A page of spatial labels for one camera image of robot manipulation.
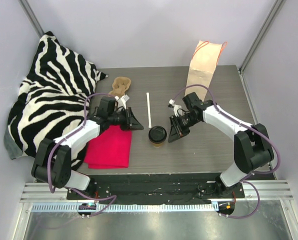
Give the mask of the black plastic cup lid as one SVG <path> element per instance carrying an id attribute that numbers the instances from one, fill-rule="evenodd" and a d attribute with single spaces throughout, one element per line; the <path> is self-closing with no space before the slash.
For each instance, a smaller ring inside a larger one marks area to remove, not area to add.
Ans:
<path id="1" fill-rule="evenodd" d="M 165 141 L 167 138 L 167 131 L 162 126 L 153 126 L 148 132 L 148 138 L 150 141 Z"/>

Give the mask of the brown paper coffee cup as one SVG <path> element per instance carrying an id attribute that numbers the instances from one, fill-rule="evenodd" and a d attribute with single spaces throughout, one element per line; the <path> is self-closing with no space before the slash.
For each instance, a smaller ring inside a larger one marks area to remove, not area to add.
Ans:
<path id="1" fill-rule="evenodd" d="M 159 148 L 161 146 L 164 145 L 165 141 L 154 141 L 154 140 L 150 140 L 150 143 L 155 147 L 155 148 Z"/>

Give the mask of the brown cardboard cup carrier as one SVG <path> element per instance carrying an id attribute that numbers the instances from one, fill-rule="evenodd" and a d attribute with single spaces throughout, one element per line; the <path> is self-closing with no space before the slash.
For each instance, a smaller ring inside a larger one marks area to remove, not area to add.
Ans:
<path id="1" fill-rule="evenodd" d="M 116 77 L 112 84 L 112 90 L 109 95 L 123 97 L 131 85 L 131 79 L 128 77 Z"/>

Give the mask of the brown paper takeout bag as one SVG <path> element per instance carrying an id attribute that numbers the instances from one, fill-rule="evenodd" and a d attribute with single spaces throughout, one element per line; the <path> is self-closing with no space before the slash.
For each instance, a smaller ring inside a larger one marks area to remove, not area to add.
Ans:
<path id="1" fill-rule="evenodd" d="M 222 44 L 203 40 L 198 42 L 189 64 L 186 87 L 199 84 L 209 88 L 219 58 L 227 44 L 226 41 Z"/>

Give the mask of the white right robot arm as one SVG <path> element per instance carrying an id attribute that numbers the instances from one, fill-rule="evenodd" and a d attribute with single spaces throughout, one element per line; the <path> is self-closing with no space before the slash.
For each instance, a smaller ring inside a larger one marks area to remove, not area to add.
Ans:
<path id="1" fill-rule="evenodd" d="M 215 178 L 214 192 L 222 198 L 232 193 L 237 184 L 256 169 L 274 159 L 267 129 L 262 124 L 253 125 L 228 114 L 212 100 L 202 101 L 192 92 L 183 97 L 187 110 L 180 114 L 180 105 L 171 99 L 168 142 L 175 142 L 190 133 L 190 128 L 200 122 L 209 124 L 233 141 L 233 164 Z"/>

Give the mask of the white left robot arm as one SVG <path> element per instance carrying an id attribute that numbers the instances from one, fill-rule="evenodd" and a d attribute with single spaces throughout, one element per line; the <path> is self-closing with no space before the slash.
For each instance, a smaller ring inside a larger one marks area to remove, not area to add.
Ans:
<path id="1" fill-rule="evenodd" d="M 38 146 L 31 175 L 48 183 L 51 192 L 56 188 L 68 188 L 78 191 L 86 200 L 91 199 L 96 193 L 97 184 L 88 175 L 72 169 L 72 155 L 110 126 L 119 126 L 123 131 L 144 128 L 130 107 L 118 108 L 118 100 L 118 97 L 102 97 L 95 115 L 85 118 L 74 130 L 53 140 L 43 139 Z"/>

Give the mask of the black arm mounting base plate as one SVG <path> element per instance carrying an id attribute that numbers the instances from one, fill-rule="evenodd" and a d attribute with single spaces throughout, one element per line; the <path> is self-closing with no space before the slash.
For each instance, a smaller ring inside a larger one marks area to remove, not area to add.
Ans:
<path id="1" fill-rule="evenodd" d="M 119 204 L 151 205 L 205 199 L 243 199 L 241 183 L 221 186 L 219 173 L 143 173 L 91 175 L 96 183 L 96 198 L 117 196 Z"/>

